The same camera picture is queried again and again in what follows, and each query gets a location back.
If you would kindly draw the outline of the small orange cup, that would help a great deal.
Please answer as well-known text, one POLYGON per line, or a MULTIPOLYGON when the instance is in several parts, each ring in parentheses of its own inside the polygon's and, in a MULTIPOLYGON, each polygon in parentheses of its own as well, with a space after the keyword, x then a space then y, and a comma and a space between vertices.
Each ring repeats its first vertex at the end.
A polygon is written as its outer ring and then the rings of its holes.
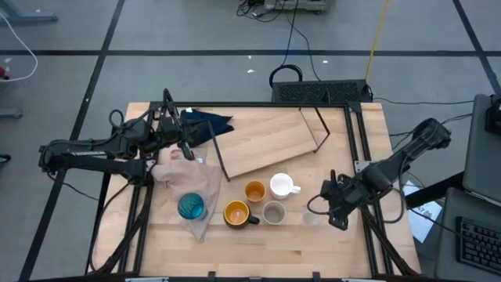
POLYGON ((259 201, 262 201, 265 198, 266 195, 266 188, 265 185, 257 180, 249 182, 245 188, 244 188, 244 193, 246 196, 246 199, 248 199, 251 202, 257 203, 259 201))

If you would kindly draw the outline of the black desk bar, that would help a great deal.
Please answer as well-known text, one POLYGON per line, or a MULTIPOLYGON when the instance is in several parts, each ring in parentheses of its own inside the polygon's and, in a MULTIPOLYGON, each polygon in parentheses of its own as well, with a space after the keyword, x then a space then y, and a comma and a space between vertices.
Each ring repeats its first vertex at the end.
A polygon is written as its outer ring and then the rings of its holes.
POLYGON ((431 186, 426 186, 419 191, 411 193, 405 197, 408 209, 417 208, 423 204, 443 198, 449 188, 456 188, 464 191, 463 172, 457 173, 431 186))

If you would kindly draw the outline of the black vented computer case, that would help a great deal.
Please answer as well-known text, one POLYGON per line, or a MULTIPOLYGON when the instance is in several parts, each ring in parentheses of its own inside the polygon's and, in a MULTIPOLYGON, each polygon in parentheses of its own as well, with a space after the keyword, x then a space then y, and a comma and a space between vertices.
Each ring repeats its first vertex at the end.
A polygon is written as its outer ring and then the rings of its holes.
POLYGON ((364 80, 275 82, 272 101, 278 103, 372 102, 373 94, 364 80))

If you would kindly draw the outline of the white mug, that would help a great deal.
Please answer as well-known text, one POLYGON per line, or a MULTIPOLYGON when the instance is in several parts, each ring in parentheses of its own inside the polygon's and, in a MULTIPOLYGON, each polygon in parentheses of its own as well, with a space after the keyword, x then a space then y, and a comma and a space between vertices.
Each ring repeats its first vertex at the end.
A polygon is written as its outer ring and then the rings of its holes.
POLYGON ((270 179, 270 190, 272 196, 277 200, 282 200, 290 194, 301 192, 301 188, 295 186, 292 178, 286 173, 277 173, 270 179))

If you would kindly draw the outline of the navy blue cloth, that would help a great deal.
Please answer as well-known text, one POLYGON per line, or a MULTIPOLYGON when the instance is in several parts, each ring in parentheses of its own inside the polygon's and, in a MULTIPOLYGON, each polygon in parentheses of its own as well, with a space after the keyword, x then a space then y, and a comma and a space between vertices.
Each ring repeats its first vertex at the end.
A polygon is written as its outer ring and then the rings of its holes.
POLYGON ((234 130, 229 125, 232 116, 221 116, 198 110, 183 110, 181 120, 192 126, 189 145, 197 147, 210 139, 212 136, 218 136, 234 130))

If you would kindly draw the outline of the wooden tray board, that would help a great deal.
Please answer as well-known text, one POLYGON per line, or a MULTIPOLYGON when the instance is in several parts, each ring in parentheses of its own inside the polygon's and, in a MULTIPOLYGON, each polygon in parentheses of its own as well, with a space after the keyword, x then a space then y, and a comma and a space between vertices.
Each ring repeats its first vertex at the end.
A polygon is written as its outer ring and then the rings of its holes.
POLYGON ((223 167, 227 180, 304 154, 316 153, 330 136, 314 107, 208 107, 230 116, 233 130, 206 142, 207 163, 223 167))

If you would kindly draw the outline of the teal faceted tumbler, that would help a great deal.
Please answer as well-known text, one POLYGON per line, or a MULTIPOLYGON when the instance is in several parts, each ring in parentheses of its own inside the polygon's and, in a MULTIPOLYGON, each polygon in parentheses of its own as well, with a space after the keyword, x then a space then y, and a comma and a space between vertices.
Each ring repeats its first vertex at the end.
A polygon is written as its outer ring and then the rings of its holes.
POLYGON ((187 193, 181 196, 177 211, 186 220, 203 220, 207 216, 207 206, 197 193, 187 193))

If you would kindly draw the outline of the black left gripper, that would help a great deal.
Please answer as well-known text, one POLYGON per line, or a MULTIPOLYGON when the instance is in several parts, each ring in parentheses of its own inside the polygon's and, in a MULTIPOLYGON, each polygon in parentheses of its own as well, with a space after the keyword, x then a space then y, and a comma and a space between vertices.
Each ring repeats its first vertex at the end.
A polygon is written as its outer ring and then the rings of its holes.
POLYGON ((193 161, 195 159, 189 143, 192 140, 194 127, 190 123, 184 122, 173 102, 164 102, 160 109, 159 117, 160 147, 167 147, 176 144, 181 150, 185 159, 193 161))

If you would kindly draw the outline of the pink cloth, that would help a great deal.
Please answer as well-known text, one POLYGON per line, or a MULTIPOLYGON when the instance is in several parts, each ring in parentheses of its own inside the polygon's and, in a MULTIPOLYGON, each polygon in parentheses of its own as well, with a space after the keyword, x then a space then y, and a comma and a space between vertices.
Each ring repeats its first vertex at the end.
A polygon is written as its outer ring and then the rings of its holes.
POLYGON ((218 166, 206 163, 207 150, 193 149, 195 159, 185 159, 180 149, 173 149, 168 159, 153 167, 152 176, 156 187, 161 192, 169 192, 172 196, 175 214, 178 201, 184 194, 199 194, 207 206, 207 216, 203 220, 186 220, 181 217, 181 225, 189 230, 200 242, 204 240, 208 223, 214 213, 220 193, 222 170, 218 166))

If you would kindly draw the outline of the black mug orange inside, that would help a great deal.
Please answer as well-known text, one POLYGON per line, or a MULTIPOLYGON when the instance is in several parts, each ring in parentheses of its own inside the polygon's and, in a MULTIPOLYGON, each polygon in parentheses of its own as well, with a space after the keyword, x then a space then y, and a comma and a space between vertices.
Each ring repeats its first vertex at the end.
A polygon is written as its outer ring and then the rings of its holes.
POLYGON ((225 224, 235 230, 260 223, 260 219, 252 215, 250 207, 243 201, 230 201, 224 208, 223 216, 225 224))

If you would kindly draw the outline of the beige cup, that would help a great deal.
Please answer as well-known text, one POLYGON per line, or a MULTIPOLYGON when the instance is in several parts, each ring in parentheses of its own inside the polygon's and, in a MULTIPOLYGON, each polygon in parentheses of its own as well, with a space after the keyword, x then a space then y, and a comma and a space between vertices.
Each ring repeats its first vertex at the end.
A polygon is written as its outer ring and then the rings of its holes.
POLYGON ((267 202, 262 209, 263 219, 270 225, 280 225, 286 218, 287 210, 278 201, 267 202))

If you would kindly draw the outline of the clear glass cup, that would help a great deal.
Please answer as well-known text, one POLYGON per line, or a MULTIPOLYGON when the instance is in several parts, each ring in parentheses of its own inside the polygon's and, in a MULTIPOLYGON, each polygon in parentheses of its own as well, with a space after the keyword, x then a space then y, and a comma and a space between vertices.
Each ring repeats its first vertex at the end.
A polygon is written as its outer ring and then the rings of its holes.
POLYGON ((319 212, 312 212, 310 209, 305 209, 302 212, 302 225, 304 227, 318 227, 323 225, 327 220, 328 217, 324 214, 321 214, 319 212))

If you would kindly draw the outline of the white paper sheet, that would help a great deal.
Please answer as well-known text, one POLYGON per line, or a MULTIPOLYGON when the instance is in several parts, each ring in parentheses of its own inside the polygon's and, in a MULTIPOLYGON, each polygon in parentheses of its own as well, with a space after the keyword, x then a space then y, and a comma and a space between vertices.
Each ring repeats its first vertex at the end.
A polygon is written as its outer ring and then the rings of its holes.
POLYGON ((409 223, 413 237, 423 243, 442 211, 436 202, 428 202, 409 211, 409 223))

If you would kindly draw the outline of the grey desk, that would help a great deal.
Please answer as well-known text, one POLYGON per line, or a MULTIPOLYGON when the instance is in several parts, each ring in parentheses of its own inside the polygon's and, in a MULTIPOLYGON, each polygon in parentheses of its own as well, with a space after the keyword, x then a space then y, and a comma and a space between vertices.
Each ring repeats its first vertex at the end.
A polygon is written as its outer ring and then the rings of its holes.
MULTIPOLYGON (((442 225, 455 230, 456 217, 464 216, 501 227, 501 207, 456 188, 447 190, 442 225)), ((434 276, 445 280, 501 282, 501 277, 456 261, 456 235, 441 230, 434 276)))

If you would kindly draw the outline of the black device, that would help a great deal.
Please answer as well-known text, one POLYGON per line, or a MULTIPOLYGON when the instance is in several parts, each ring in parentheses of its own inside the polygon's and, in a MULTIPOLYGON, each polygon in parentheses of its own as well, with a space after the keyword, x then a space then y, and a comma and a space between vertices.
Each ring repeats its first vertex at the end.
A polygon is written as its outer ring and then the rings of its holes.
POLYGON ((486 110, 485 131, 501 136, 501 95, 491 95, 491 106, 486 110))

